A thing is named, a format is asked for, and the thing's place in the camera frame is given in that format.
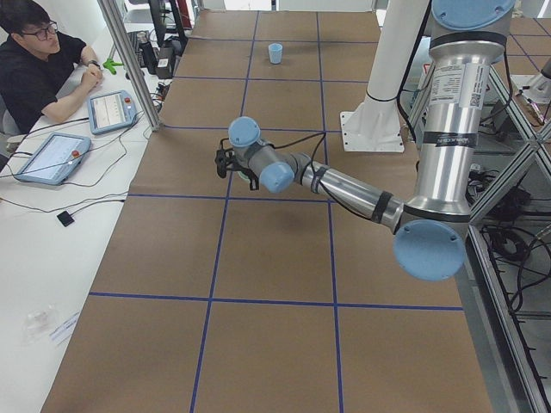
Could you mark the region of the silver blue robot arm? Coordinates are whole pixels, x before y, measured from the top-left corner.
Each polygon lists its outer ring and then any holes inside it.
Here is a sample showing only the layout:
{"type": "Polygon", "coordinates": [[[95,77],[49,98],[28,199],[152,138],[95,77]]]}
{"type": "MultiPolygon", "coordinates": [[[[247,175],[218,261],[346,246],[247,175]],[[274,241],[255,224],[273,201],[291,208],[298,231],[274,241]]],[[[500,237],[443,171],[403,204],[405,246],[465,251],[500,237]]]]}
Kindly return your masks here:
{"type": "Polygon", "coordinates": [[[251,189],[272,193],[297,182],[394,234],[399,265],[421,280],[445,280],[464,263],[470,219],[469,168],[478,142],[491,65],[503,58],[511,1],[435,1],[430,56],[434,71],[418,178],[409,200],[374,188],[303,153],[280,153],[250,117],[229,126],[215,157],[219,176],[245,175],[251,189]]]}

